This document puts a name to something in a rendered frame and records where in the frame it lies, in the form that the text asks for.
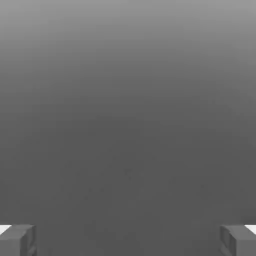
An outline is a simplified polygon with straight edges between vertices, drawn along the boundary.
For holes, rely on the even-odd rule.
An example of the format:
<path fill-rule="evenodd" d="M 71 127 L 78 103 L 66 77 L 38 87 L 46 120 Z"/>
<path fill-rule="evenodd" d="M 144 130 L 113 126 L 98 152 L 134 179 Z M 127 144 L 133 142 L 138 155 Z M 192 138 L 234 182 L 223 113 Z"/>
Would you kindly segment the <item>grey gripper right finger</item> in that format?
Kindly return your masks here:
<path fill-rule="evenodd" d="M 223 256 L 256 256 L 256 224 L 221 225 L 219 238 Z"/>

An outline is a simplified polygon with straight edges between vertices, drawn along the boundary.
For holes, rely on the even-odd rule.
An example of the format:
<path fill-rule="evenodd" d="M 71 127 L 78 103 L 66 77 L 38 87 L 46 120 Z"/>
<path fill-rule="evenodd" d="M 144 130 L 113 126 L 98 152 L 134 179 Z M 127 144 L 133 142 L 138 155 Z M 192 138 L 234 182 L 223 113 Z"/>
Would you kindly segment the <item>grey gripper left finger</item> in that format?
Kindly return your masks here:
<path fill-rule="evenodd" d="M 0 224 L 0 256 L 37 256 L 37 227 Z"/>

